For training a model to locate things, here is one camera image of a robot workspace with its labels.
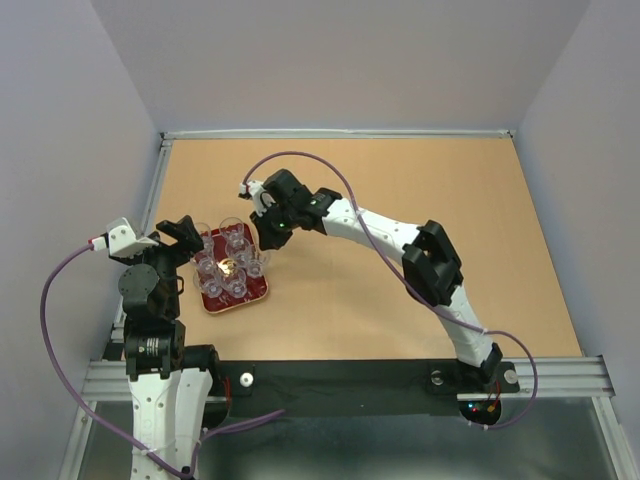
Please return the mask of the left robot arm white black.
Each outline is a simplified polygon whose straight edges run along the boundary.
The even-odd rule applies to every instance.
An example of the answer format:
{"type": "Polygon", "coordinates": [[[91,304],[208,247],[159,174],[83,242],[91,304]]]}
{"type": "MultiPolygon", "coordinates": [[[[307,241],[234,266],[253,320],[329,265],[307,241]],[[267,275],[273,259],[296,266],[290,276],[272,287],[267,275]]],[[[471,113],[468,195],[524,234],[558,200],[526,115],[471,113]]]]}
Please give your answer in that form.
{"type": "Polygon", "coordinates": [[[133,409],[134,479],[193,479],[207,395],[222,382],[212,345],[188,347],[178,270],[204,243],[190,216],[148,235],[128,222],[109,232],[125,315],[125,372],[133,409]]]}

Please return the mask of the clear glass lone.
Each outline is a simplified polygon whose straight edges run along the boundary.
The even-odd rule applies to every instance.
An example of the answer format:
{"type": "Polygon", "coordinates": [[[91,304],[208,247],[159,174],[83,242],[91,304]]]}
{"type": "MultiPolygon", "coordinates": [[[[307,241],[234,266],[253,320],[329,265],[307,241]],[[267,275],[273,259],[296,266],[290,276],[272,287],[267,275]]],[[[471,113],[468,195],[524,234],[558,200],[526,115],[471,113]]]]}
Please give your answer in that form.
{"type": "Polygon", "coordinates": [[[247,239],[228,242],[225,246],[225,253],[237,265],[244,267],[252,258],[252,244],[247,239]]]}

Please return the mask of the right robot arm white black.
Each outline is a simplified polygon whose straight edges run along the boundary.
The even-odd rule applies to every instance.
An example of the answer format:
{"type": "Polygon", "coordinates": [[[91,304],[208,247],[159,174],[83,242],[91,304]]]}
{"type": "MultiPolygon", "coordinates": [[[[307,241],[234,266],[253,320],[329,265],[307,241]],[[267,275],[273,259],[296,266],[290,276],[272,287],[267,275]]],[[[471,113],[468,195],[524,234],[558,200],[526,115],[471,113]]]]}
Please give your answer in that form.
{"type": "Polygon", "coordinates": [[[425,302],[439,318],[454,346],[463,384],[482,390],[495,380],[502,352],[471,306],[461,259],[439,223],[403,223],[354,207],[336,191],[311,192],[286,169],[264,182],[241,184],[239,196],[253,202],[250,219],[262,250],[282,248],[299,228],[350,240],[381,254],[409,295],[425,302]]]}

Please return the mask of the clear glass from corner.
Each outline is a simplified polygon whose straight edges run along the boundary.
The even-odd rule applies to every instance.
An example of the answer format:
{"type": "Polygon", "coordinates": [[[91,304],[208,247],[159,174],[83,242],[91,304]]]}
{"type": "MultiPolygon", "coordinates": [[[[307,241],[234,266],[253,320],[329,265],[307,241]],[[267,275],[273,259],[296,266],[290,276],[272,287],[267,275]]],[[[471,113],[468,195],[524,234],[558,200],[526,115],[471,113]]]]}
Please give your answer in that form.
{"type": "Polygon", "coordinates": [[[208,256],[212,256],[215,241],[211,227],[205,222],[196,222],[194,226],[203,242],[203,249],[201,252],[208,256]]]}

